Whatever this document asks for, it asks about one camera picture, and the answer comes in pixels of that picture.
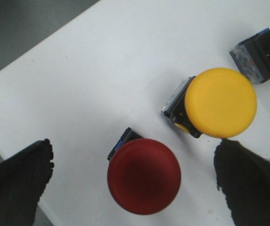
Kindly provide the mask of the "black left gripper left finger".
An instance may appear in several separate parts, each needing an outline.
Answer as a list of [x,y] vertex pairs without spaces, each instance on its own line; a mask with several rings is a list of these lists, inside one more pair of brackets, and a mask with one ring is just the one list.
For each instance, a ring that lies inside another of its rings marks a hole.
[[0,226],[32,226],[52,177],[52,145],[39,140],[0,163]]

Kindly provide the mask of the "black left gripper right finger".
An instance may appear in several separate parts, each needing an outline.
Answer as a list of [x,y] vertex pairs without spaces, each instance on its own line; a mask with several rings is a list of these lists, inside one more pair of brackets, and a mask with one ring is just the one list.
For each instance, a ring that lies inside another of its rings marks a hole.
[[214,152],[217,187],[237,226],[270,226],[270,160],[238,141],[223,139]]

